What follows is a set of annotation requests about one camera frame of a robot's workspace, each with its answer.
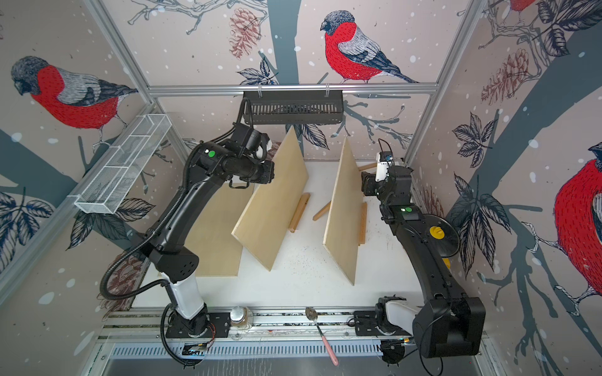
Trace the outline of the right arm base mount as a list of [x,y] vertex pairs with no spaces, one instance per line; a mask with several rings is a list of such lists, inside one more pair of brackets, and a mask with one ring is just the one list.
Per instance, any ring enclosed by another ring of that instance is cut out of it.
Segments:
[[375,310],[354,311],[352,323],[357,337],[390,336],[379,326]]

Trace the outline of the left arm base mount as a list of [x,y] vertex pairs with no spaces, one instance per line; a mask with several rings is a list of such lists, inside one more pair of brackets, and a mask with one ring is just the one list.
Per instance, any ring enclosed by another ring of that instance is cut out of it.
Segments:
[[227,338],[230,331],[230,313],[208,312],[189,321],[172,312],[166,319],[166,338]]

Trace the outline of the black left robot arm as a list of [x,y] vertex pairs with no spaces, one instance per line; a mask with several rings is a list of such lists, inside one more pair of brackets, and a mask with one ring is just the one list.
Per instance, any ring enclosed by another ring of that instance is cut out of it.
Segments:
[[147,232],[144,255],[163,276],[175,322],[199,337],[209,325],[208,309],[197,286],[199,257],[185,241],[212,196],[235,177],[247,185],[268,184],[274,163],[267,158],[271,141],[251,126],[235,123],[221,138],[200,142],[189,154],[180,192]]

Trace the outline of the plywood board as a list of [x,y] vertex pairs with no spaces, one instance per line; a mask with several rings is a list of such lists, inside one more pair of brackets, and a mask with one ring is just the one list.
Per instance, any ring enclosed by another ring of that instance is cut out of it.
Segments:
[[232,231],[267,270],[274,266],[309,179],[294,129],[288,131],[272,161],[273,180],[255,189]]
[[323,245],[354,285],[362,218],[362,178],[348,139],[343,142]]
[[199,257],[196,277],[236,277],[242,245],[232,235],[253,187],[222,186],[210,199],[187,235],[185,247]]

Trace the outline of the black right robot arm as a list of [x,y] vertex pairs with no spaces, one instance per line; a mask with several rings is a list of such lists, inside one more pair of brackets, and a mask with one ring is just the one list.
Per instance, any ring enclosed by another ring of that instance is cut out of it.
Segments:
[[459,252],[456,229],[412,203],[412,170],[390,165],[385,173],[362,172],[362,192],[379,200],[382,221],[406,251],[423,295],[413,308],[401,297],[376,304],[376,325],[386,334],[411,335],[425,358],[478,354],[486,309],[454,279],[444,259]]

